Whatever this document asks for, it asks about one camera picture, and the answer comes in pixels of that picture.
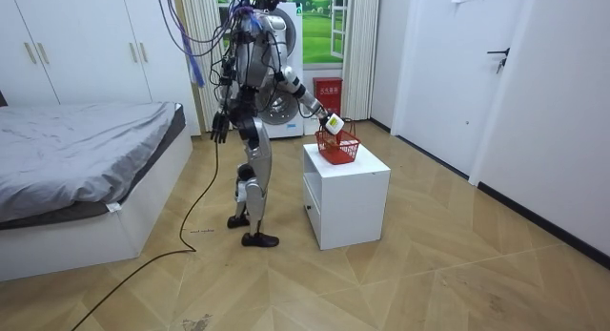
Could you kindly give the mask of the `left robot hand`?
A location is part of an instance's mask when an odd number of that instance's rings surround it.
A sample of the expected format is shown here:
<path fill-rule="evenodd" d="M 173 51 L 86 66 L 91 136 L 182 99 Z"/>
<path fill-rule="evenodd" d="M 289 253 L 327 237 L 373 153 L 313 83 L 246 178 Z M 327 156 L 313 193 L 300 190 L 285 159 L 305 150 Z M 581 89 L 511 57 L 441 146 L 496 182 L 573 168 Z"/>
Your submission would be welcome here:
<path fill-rule="evenodd" d="M 229 114 L 221 110 L 213 117 L 213 125 L 210 140 L 216 144 L 225 143 L 231 125 Z"/>

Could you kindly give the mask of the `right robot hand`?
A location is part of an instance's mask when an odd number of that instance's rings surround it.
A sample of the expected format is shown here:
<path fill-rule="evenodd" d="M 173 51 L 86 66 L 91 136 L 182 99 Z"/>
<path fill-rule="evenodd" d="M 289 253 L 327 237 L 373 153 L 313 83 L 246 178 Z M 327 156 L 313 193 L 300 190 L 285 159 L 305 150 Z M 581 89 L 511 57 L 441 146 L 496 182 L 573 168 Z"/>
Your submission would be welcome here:
<path fill-rule="evenodd" d="M 344 125 L 345 121 L 337 114 L 329 114 L 319 119 L 321 127 L 329 134 L 339 134 Z"/>

